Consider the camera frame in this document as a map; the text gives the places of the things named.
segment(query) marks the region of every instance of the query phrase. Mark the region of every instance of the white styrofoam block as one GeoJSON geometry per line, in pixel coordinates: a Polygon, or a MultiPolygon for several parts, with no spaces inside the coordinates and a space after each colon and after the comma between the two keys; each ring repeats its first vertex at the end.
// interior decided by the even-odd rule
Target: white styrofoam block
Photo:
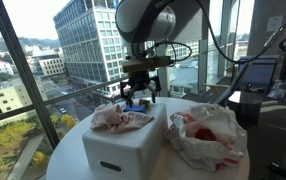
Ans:
{"type": "Polygon", "coordinates": [[[119,134],[89,129],[83,144],[89,166],[97,177],[147,180],[159,156],[163,133],[167,130],[164,104],[152,104],[145,114],[154,120],[144,127],[119,134]]]}

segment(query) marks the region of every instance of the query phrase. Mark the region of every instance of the plastic bag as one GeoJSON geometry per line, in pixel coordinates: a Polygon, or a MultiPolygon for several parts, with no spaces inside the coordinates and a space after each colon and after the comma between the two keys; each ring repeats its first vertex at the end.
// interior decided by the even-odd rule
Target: plastic bag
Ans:
{"type": "Polygon", "coordinates": [[[201,104],[185,112],[174,113],[171,120],[173,125],[165,137],[192,168],[216,171],[225,166],[234,166],[244,157],[247,132],[238,125],[230,109],[201,104]],[[195,121],[190,127],[196,130],[208,128],[215,135],[215,141],[213,138],[200,140],[190,135],[187,137],[186,134],[191,131],[186,121],[195,121]]]}

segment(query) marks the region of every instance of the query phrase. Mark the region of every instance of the metal pole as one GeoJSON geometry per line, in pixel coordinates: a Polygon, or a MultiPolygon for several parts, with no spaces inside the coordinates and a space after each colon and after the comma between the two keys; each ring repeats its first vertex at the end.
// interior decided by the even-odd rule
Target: metal pole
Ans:
{"type": "Polygon", "coordinates": [[[0,31],[17,67],[22,82],[31,98],[32,104],[41,121],[44,132],[49,139],[52,148],[54,149],[60,140],[51,122],[49,112],[44,105],[42,96],[39,92],[29,65],[27,64],[24,52],[2,0],[0,0],[0,31]]]}

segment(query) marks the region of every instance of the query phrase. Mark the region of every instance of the car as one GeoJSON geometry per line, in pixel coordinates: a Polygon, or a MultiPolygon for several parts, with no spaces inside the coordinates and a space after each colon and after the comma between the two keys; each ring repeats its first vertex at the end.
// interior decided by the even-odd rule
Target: car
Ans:
{"type": "Polygon", "coordinates": [[[66,109],[64,109],[64,108],[60,108],[60,112],[61,112],[62,114],[67,113],[66,109]]]}

